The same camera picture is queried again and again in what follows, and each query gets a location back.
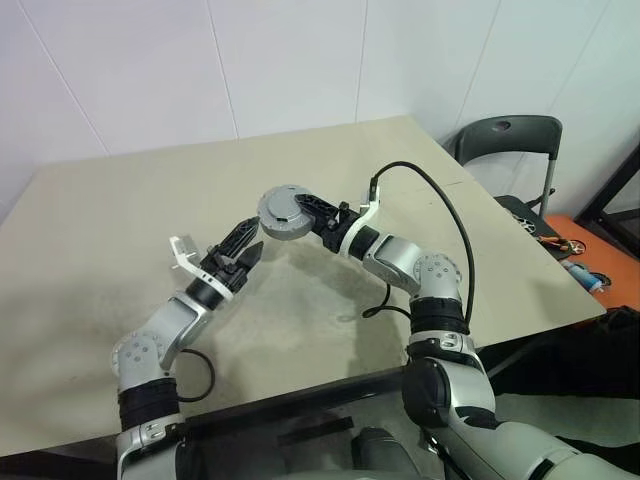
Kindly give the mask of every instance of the black wire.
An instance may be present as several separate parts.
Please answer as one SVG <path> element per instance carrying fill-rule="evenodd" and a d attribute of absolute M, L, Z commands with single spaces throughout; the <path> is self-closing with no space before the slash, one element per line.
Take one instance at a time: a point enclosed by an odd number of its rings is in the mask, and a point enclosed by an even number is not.
<path fill-rule="evenodd" d="M 380 177 L 380 175 L 382 175 L 384 172 L 386 172 L 390 168 L 394 168 L 394 167 L 409 168 L 414 172 L 416 172 L 418 175 L 420 175 L 423 178 L 423 180 L 426 181 L 429 185 L 431 185 L 431 188 L 433 188 L 435 192 L 438 194 L 438 196 L 440 196 L 440 199 L 443 201 L 443 203 L 447 207 L 447 210 L 449 210 L 449 213 L 451 214 L 453 221 L 456 223 L 456 226 L 458 227 L 458 231 L 460 232 L 460 236 L 462 237 L 462 243 L 464 243 L 464 250 L 467 254 L 467 263 L 469 264 L 469 293 L 467 294 L 467 311 L 464 316 L 465 322 L 467 323 L 467 325 L 469 325 L 469 323 L 471 322 L 471 312 L 473 309 L 473 297 L 475 295 L 475 288 L 476 288 L 475 286 L 476 268 L 473 261 L 473 252 L 471 251 L 471 242 L 469 241 L 467 231 L 464 229 L 464 225 L 462 225 L 462 221 L 460 220 L 460 217 L 458 216 L 456 209 L 453 207 L 453 204 L 451 203 L 447 195 L 442 191 L 442 189 L 438 186 L 438 184 L 429 175 L 427 175 L 427 173 L 424 170 L 422 170 L 417 165 L 414 165 L 413 163 L 402 162 L 402 161 L 391 162 L 385 165 L 384 167 L 382 167 L 380 170 L 378 170 L 378 173 L 376 173 L 371 178 L 371 183 L 369 185 L 370 192 L 373 193 L 376 191 L 376 188 L 378 186 L 378 178 Z"/>
<path fill-rule="evenodd" d="M 199 352 L 198 350 L 193 350 L 191 348 L 185 348 L 182 351 L 184 353 L 190 353 L 192 355 L 195 355 L 196 357 L 200 357 L 205 361 L 205 363 L 207 364 L 207 368 L 209 369 L 209 386 L 204 391 L 204 393 L 201 393 L 200 395 L 196 395 L 195 397 L 181 397 L 180 395 L 178 395 L 179 402 L 182 402 L 182 403 L 199 402 L 200 400 L 205 398 L 207 395 L 209 395 L 213 390 L 213 386 L 216 384 L 216 370 L 213 368 L 213 363 L 211 363 L 211 360 L 209 359 L 209 357 L 207 357 L 204 353 Z"/>
<path fill-rule="evenodd" d="M 394 307 L 393 305 L 387 305 L 387 302 L 389 301 L 390 296 L 391 296 L 391 285 L 387 283 L 387 293 L 384 295 L 384 300 L 382 300 L 382 303 L 378 306 L 367 308 L 364 312 L 362 312 L 362 317 L 370 318 L 380 313 L 382 310 L 391 310 L 392 312 L 402 313 L 405 317 L 411 320 L 411 314 L 406 310 L 400 307 Z"/>

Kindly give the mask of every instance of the chair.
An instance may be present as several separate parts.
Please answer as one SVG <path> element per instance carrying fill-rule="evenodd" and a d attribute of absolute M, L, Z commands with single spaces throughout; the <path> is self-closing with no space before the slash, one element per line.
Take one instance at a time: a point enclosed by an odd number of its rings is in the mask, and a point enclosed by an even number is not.
<path fill-rule="evenodd" d="M 536 152 L 549 155 L 549 164 L 544 181 L 542 194 L 529 202 L 523 202 L 512 195 L 495 197 L 495 200 L 514 216 L 523 219 L 524 223 L 535 227 L 530 233 L 543 236 L 557 236 L 557 233 L 544 221 L 547 211 L 549 195 L 555 190 L 551 188 L 553 171 L 560 138 L 562 123 L 557 118 L 542 115 L 508 115 L 502 117 L 485 118 L 473 122 L 453 138 L 453 157 L 460 165 L 469 161 L 498 152 Z M 536 214 L 532 208 L 540 203 L 540 213 Z M 569 256 L 566 252 L 549 250 L 557 259 Z"/>

